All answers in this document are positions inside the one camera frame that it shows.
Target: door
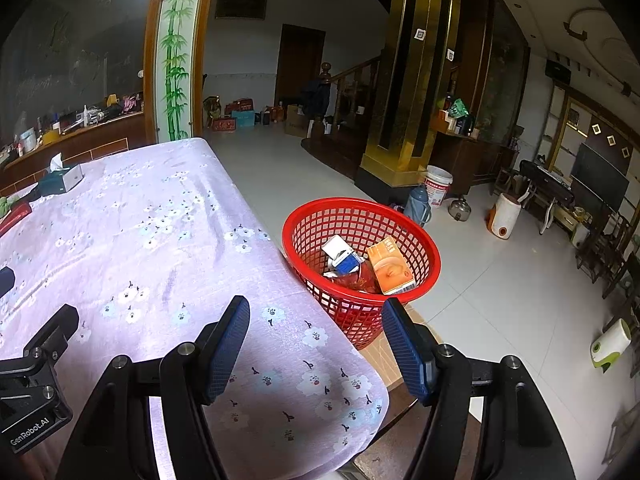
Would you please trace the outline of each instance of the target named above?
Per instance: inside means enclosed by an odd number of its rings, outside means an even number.
[[[324,49],[324,30],[282,25],[274,104],[300,95],[300,90],[318,78]]]

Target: blue thermos flask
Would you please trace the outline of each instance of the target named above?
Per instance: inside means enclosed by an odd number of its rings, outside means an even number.
[[[416,186],[409,193],[409,198],[404,206],[404,215],[423,227],[431,220],[431,206],[429,205],[429,194],[424,184]]]

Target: basket rim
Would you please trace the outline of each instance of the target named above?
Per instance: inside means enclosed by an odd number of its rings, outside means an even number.
[[[362,304],[365,306],[382,306],[382,304],[386,300],[391,298],[391,295],[368,294],[364,292],[357,292],[356,290],[351,290],[350,288],[346,288],[345,286],[336,285],[335,283],[322,276],[322,274],[318,274],[311,267],[309,267],[302,260],[302,258],[300,258],[300,256],[296,253],[295,248],[293,247],[292,233],[300,220],[302,220],[304,217],[318,212],[321,208],[357,208],[358,206],[373,210],[379,209],[380,214],[386,215],[390,220],[395,221],[396,224],[401,225],[406,231],[410,232],[416,238],[418,238],[418,240],[420,240],[427,251],[427,258],[429,260],[429,275],[427,276],[427,279],[417,287],[407,292],[396,294],[395,297],[398,298],[398,300],[402,304],[407,304],[410,301],[417,300],[421,296],[425,295],[429,290],[431,290],[433,285],[435,285],[442,268],[440,252],[438,251],[436,244],[434,243],[433,239],[427,234],[427,232],[411,219],[407,218],[405,215],[399,213],[398,211],[391,209],[386,205],[374,202],[373,200],[363,200],[361,198],[350,197],[319,198],[317,200],[307,202],[306,204],[303,204],[300,207],[294,209],[285,220],[281,234],[282,247],[284,248],[285,256],[289,260],[289,263],[293,266],[294,270],[300,273],[305,280],[311,282],[317,288],[327,292],[328,294],[339,296],[343,301],[347,300],[351,301],[352,303]]]

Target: orange and white stool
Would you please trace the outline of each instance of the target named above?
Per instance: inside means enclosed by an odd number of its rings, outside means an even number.
[[[516,198],[500,193],[495,205],[489,211],[486,228],[498,238],[506,240],[511,236],[522,205]]]

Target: laundry basket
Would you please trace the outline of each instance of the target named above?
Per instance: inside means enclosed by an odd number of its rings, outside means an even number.
[[[322,198],[297,208],[282,228],[289,263],[309,291],[358,349],[382,332],[382,305],[388,296],[335,285],[322,245],[340,235],[359,254],[391,235],[414,273],[416,288],[397,295],[402,304],[427,293],[440,274],[440,254],[431,237],[393,209],[356,198]]]

